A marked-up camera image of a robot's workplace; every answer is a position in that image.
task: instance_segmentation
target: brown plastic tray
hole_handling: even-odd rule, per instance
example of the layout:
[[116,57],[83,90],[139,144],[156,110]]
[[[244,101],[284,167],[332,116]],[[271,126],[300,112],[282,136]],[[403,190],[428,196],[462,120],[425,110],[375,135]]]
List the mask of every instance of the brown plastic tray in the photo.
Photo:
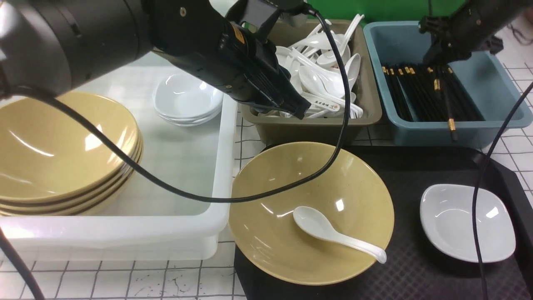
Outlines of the brown plastic tray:
[[[350,21],[346,20],[331,20],[331,22],[331,30],[336,33],[346,32],[350,25]],[[304,26],[294,28],[279,22],[274,26],[269,39],[276,45],[290,46],[305,38],[317,24],[318,20],[308,20]],[[364,110],[364,115],[360,119],[350,119],[347,143],[353,141],[363,127],[377,123],[383,115],[374,71],[361,27],[358,27],[354,33],[350,47],[352,53],[361,55],[361,71],[353,92],[357,95],[356,104]],[[246,121],[256,125],[261,140],[267,145],[293,141],[335,143],[342,124],[342,119],[298,120],[258,116],[256,111],[245,105],[240,105],[240,111]]]

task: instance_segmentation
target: stack of white dishes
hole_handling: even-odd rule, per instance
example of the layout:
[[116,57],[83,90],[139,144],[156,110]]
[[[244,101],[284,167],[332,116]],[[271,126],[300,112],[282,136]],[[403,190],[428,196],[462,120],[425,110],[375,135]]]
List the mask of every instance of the stack of white dishes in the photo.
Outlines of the stack of white dishes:
[[166,122],[192,127],[219,115],[223,96],[221,91],[182,72],[161,81],[154,92],[154,107]]

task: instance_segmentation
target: cable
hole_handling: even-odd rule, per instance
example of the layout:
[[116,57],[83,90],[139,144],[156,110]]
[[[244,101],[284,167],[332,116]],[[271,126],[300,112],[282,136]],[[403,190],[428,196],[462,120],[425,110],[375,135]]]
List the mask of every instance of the cable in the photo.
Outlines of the cable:
[[[345,92],[345,107],[350,107],[350,87],[348,85],[348,76],[346,75],[346,70],[343,67],[343,61],[341,58],[341,54],[339,53],[339,50],[337,48],[337,45],[334,42],[333,35],[331,34],[328,24],[326,23],[325,19],[320,15],[318,11],[313,9],[310,5],[307,5],[306,7],[306,13],[311,14],[315,17],[317,17],[320,20],[320,23],[326,30],[324,32],[326,33],[326,36],[328,37],[329,42],[332,45],[333,53],[335,54],[335,58],[337,60],[337,63],[339,64],[339,69],[341,71],[342,80],[344,83],[344,92]],[[329,161],[324,165],[320,170],[318,170],[316,173],[307,176],[306,178],[300,179],[296,182],[293,182],[291,184],[288,184],[286,186],[276,188],[275,190],[264,192],[258,195],[254,196],[247,196],[247,197],[241,197],[241,198],[212,198],[212,197],[205,197],[200,195],[194,195],[185,191],[182,191],[178,188],[175,188],[168,183],[160,180],[156,176],[152,175],[150,172],[145,170],[143,167],[138,165],[133,159],[131,159],[127,154],[122,152],[119,147],[117,147],[110,139],[108,139],[100,130],[98,130],[89,120],[87,120],[85,117],[77,113],[75,110],[70,108],[69,106],[65,105],[64,103],[60,102],[59,100],[55,99],[54,97],[47,94],[45,91],[36,90],[31,87],[27,86],[18,86],[15,87],[12,90],[13,94],[26,96],[29,98],[33,98],[36,100],[39,100],[41,102],[44,102],[63,113],[67,114],[69,117],[74,119],[76,122],[81,124],[85,129],[87,129],[90,133],[94,134],[98,139],[102,141],[104,145],[106,145],[112,152],[114,152],[118,157],[120,157],[126,164],[131,166],[133,170],[135,170],[140,175],[144,176],[149,181],[153,182],[154,184],[158,185],[161,188],[164,188],[165,190],[174,193],[176,195],[182,196],[184,198],[189,198],[192,200],[197,200],[201,202],[210,202],[210,203],[241,203],[241,202],[248,202],[248,201],[254,201],[257,199],[261,199],[264,197],[272,196],[281,192],[285,192],[291,188],[300,186],[304,183],[307,183],[320,175],[322,175],[326,170],[329,169],[337,159],[337,156],[339,152],[341,151],[341,147],[344,144],[346,140],[346,129],[348,127],[348,120],[350,117],[350,110],[345,109],[344,111],[344,119],[341,126],[341,132],[339,135],[339,139],[337,142],[337,145],[335,147],[335,150],[333,152],[333,155],[329,159]]]
[[490,157],[492,156],[492,153],[494,152],[494,149],[496,148],[496,144],[500,140],[500,138],[503,135],[503,132],[507,128],[507,125],[509,125],[509,122],[513,118],[513,115],[516,113],[518,108],[520,108],[520,105],[524,102],[526,96],[529,94],[529,92],[533,89],[533,82],[528,86],[528,88],[524,91],[522,96],[518,99],[516,104],[513,106],[511,112],[503,122],[502,127],[499,129],[498,133],[496,134],[496,137],[494,141],[492,142],[491,147],[489,148],[489,152],[487,152],[487,155],[483,159],[483,165],[481,166],[481,169],[479,171],[478,181],[476,182],[474,186],[474,197],[472,199],[472,230],[474,231],[474,242],[475,242],[475,251],[478,254],[478,261],[479,261],[479,271],[481,273],[481,285],[483,288],[483,299],[488,300],[488,291],[487,291],[487,278],[485,277],[485,271],[483,266],[483,260],[481,257],[481,249],[479,247],[479,237],[478,237],[478,224],[476,220],[476,206],[477,206],[477,200],[478,200],[478,191],[479,187],[481,186],[481,182],[483,181],[483,175],[485,171],[487,170],[487,167],[490,162]]
[[516,29],[511,23],[507,25],[507,28],[513,32],[514,38],[523,46],[529,46],[533,44],[533,40],[524,36],[524,34]]
[[433,1],[427,0],[427,11],[430,17],[433,16]]
[[9,243],[9,240],[5,237],[4,232],[2,232],[2,229],[0,228],[0,249],[4,253],[4,255],[11,261],[11,264],[15,267],[17,272],[19,272],[20,276],[30,289],[31,293],[33,294],[35,300],[44,300],[44,295],[41,289],[39,288],[39,285],[37,284],[37,281],[35,280],[35,277],[31,273],[30,269],[24,261],[22,261],[22,258],[20,258],[19,254],[13,248],[11,243]]

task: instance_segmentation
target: orange label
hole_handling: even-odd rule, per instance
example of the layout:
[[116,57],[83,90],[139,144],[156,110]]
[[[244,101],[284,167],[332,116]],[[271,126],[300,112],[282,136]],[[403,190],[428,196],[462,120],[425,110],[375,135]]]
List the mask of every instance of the orange label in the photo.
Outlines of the orange label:
[[239,28],[237,28],[235,25],[231,25],[233,27],[233,31],[235,31],[235,37],[243,44],[246,44],[244,41],[244,35],[242,32],[240,32]]

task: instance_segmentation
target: spoon handle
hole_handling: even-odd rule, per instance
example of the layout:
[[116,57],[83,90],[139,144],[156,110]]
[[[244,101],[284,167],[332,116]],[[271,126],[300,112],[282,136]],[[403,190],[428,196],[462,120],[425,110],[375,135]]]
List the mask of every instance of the spoon handle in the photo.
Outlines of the spoon handle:
[[358,239],[351,238],[344,234],[339,234],[335,237],[335,241],[339,244],[351,247],[355,250],[359,250],[361,252],[364,252],[366,254],[369,254],[376,258],[376,260],[382,264],[384,264],[387,261],[387,253],[385,250],[381,249],[378,246],[372,245],[371,243],[367,243]]

